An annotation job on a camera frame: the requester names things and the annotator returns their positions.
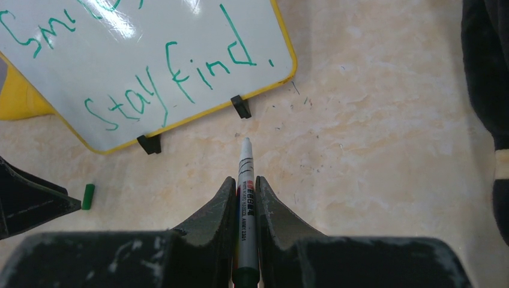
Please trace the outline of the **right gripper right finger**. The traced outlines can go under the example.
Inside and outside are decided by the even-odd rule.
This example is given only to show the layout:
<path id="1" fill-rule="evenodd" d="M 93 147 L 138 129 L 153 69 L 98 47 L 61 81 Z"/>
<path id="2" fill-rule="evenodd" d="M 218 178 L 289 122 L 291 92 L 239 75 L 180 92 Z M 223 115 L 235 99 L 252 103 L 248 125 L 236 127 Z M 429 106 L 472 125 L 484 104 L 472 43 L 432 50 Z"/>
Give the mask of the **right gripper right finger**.
<path id="1" fill-rule="evenodd" d="M 427 237 L 327 236 L 256 179 L 265 287 L 471 287 L 459 257 Z"/>

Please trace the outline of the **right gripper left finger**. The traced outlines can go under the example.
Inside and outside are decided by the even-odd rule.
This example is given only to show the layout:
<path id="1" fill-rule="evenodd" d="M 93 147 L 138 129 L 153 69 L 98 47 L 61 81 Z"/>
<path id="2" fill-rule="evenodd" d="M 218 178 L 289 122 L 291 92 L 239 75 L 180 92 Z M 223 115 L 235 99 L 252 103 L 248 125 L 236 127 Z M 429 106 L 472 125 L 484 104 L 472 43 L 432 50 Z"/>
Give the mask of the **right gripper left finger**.
<path id="1" fill-rule="evenodd" d="M 48 232 L 27 237 L 2 287 L 227 287 L 236 183 L 226 178 L 188 219 L 161 231 Z"/>

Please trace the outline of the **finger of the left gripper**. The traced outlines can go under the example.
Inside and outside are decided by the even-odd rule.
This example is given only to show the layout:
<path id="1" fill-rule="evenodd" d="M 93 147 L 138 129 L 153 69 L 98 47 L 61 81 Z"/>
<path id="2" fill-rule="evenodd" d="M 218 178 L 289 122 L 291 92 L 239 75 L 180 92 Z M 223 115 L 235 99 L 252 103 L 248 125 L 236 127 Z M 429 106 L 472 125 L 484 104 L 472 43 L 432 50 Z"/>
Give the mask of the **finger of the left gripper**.
<path id="1" fill-rule="evenodd" d="M 1 239 L 21 234 L 81 207 L 81 201 L 70 197 L 64 187 L 1 159 Z"/>

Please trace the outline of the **white marker pen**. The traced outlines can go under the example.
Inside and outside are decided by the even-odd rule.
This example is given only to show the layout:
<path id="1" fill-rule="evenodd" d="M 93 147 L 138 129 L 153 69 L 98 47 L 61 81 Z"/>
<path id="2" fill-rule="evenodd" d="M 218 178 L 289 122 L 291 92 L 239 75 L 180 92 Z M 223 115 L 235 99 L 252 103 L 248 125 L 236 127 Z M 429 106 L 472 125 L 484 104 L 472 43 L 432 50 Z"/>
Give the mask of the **white marker pen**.
<path id="1" fill-rule="evenodd" d="M 235 287 L 258 287 L 259 256 L 256 225 L 255 176 L 252 144 L 246 137 L 241 144 L 238 182 L 238 235 L 233 258 L 232 281 Z"/>

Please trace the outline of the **green marker cap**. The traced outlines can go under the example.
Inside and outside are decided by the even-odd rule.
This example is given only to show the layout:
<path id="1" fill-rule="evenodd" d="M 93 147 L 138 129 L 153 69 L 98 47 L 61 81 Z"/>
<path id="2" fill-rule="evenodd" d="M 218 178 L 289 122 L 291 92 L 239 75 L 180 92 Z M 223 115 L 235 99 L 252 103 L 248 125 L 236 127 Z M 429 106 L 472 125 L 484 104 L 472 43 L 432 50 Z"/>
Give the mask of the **green marker cap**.
<path id="1" fill-rule="evenodd" d="M 93 202 L 93 197 L 95 193 L 95 185 L 94 184 L 86 184 L 85 191 L 83 194 L 82 200 L 82 210 L 90 210 Z"/>

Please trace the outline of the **whiteboard with yellow frame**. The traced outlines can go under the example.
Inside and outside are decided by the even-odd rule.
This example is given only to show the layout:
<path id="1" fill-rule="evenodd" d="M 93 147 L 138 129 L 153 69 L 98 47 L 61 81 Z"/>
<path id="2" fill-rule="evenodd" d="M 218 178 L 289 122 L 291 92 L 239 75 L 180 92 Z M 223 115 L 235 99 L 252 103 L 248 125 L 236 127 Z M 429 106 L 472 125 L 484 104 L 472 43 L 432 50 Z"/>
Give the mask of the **whiteboard with yellow frame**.
<path id="1" fill-rule="evenodd" d="M 2 1 L 1 53 L 98 153 L 297 69 L 276 1 Z"/>

